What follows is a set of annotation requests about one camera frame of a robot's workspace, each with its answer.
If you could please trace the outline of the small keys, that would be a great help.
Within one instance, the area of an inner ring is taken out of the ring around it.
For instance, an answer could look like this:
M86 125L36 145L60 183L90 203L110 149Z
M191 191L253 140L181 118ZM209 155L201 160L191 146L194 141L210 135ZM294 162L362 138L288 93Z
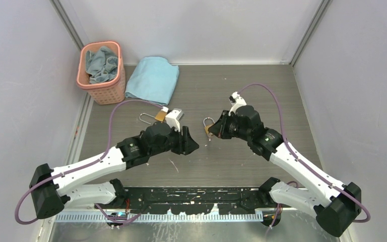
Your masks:
M207 146L209 146L209 145L210 145L210 142L211 142L212 136L213 136L213 134L212 134L212 133L207 133L207 138L208 138L208 141L207 141L207 143L205 144L205 147L207 147Z

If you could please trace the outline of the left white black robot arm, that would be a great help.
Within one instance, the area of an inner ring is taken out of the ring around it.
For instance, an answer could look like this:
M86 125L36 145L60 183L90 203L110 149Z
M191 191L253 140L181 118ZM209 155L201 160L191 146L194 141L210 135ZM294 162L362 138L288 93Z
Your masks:
M75 164L55 168L42 164L36 167L29 185L36 217L45 219L65 207L95 203L121 208L127 201L127 195L119 180L95 185L89 182L145 164L150 157L164 152L189 155L198 148L187 126L178 131L166 123L156 122L139 135L110 147L107 152Z

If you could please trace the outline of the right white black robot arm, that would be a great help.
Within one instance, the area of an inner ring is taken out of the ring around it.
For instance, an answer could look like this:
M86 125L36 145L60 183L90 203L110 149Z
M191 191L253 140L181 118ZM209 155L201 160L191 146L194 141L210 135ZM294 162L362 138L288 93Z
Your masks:
M284 169L306 188L297 189L271 177L260 187L264 206L277 203L296 208L315 218L323 230L335 237L340 237L361 213L360 206L352 201L361 201L359 186L329 176L292 144L285 144L278 131L264 126L252 106L240 107L236 112L222 111L208 132L220 139L246 141L253 153Z

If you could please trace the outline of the brass padlock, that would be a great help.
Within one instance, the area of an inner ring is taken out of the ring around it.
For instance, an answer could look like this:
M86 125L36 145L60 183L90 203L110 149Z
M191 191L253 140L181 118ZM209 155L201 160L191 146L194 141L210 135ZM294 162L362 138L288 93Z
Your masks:
M164 112L164 111L159 111L156 115L150 115L148 113L141 113L139 115L139 120L148 124L148 125L151 125L152 122L149 122L147 120L144 119L144 117L149 117L149 118L152 118L154 121L158 121L158 122L164 122L165 120L165 117L166 117L167 113Z
M203 126L206 135L210 138L213 134L209 131L209 128L215 123L214 119L211 117L206 117L203 119Z

